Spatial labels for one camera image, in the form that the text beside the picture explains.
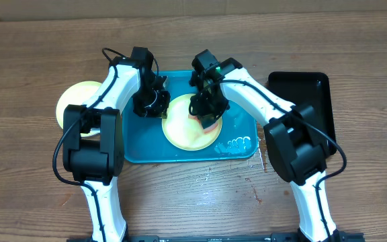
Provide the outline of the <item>orange sponge with green scourer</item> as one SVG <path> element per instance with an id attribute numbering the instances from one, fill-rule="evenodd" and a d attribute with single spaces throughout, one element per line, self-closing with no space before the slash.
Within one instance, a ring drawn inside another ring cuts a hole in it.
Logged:
<path id="1" fill-rule="evenodd" d="M 189 114 L 188 118 L 197 121 L 200 124 L 204 134 L 212 132 L 218 126 L 217 121 L 209 117 L 198 117 Z"/>

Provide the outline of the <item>green plate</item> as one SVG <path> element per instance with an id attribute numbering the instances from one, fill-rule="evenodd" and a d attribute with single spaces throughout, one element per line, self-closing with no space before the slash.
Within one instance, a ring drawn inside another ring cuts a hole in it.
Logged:
<path id="1" fill-rule="evenodd" d="M 69 104 L 81 105 L 100 88 L 101 83 L 96 81 L 82 81 L 69 87 L 59 98 L 56 105 L 56 120 L 63 128 L 63 114 Z"/>
<path id="2" fill-rule="evenodd" d="M 190 97 L 193 93 L 180 95 L 170 101 L 167 117 L 162 119 L 162 129 L 167 140 L 177 148 L 185 151 L 199 151 L 209 147 L 222 130 L 222 119 L 210 133 L 204 134 L 200 124 L 188 118 Z"/>

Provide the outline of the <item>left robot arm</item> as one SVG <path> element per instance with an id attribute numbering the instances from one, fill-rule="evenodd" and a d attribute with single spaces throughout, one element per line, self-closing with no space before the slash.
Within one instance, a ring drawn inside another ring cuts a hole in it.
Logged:
<path id="1" fill-rule="evenodd" d="M 127 241 L 118 176 L 124 164 L 122 112 L 128 102 L 141 118 L 166 118 L 170 94 L 153 54 L 135 47 L 130 56 L 108 58 L 109 73 L 85 102 L 69 104 L 63 112 L 63 134 L 54 155 L 72 173 L 72 186 L 81 187 L 93 225 L 90 241 Z"/>

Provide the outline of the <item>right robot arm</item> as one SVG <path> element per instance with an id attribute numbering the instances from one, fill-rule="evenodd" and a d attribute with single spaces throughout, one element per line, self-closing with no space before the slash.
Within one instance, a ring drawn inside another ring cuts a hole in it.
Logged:
<path id="1" fill-rule="evenodd" d="M 191 63 L 189 84 L 198 93 L 190 101 L 189 114 L 207 130 L 234 102 L 263 126 L 269 161 L 279 177 L 292 188 L 299 212 L 300 238 L 307 241 L 339 241 L 341 234 L 331 217 L 325 182 L 329 145 L 309 105 L 295 105 L 252 78 L 233 58 L 220 62 L 209 51 Z"/>

